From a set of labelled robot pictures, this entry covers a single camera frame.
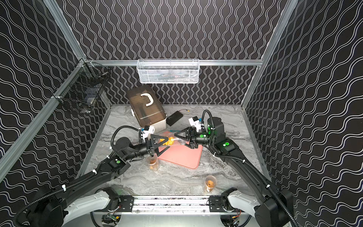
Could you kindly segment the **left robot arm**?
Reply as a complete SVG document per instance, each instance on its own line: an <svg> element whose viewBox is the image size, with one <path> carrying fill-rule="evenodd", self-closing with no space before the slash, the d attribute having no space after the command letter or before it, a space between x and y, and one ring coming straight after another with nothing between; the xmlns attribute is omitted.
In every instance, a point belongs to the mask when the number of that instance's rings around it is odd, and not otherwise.
<svg viewBox="0 0 363 227"><path fill-rule="evenodd" d="M157 156L159 147L168 142L168 137L150 134L142 138L141 130L131 127L138 132L139 143L134 145L127 137L115 139L117 133L129 126L116 129L111 137L111 154L102 160L97 167L76 180L55 187L49 192L39 191L34 200L21 208L14 216L16 227L60 227L65 218L71 213L66 209L78 198L94 188L118 178L129 167L129 160L148 155Z"/></svg>

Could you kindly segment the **clear jar yellow cookies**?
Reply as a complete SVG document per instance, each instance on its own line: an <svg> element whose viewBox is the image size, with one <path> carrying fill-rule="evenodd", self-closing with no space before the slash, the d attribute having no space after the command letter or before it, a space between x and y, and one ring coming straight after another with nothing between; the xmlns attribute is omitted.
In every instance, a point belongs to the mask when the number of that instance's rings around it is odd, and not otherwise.
<svg viewBox="0 0 363 227"><path fill-rule="evenodd" d="M165 131L162 134L159 134L161 137L167 137L168 141L166 143L163 143L162 147L168 147L168 146L179 146L179 145L185 145L187 144L186 141L175 137L174 132Z"/></svg>

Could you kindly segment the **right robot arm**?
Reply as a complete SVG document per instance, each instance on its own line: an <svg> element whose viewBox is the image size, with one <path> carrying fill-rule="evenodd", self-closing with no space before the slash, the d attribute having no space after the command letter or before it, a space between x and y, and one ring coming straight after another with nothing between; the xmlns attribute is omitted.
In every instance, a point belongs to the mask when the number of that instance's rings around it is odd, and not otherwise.
<svg viewBox="0 0 363 227"><path fill-rule="evenodd" d="M203 115L206 114L209 115L207 121L201 118L198 125L176 132L175 137L186 141L190 149L206 148L231 166L254 193L251 197L231 188L222 195L222 209L241 210L254 217L261 227L283 227L288 223L297 227L293 195L287 189L279 189L247 159L239 146L227 137L221 118L213 117L209 110L203 111Z"/></svg>

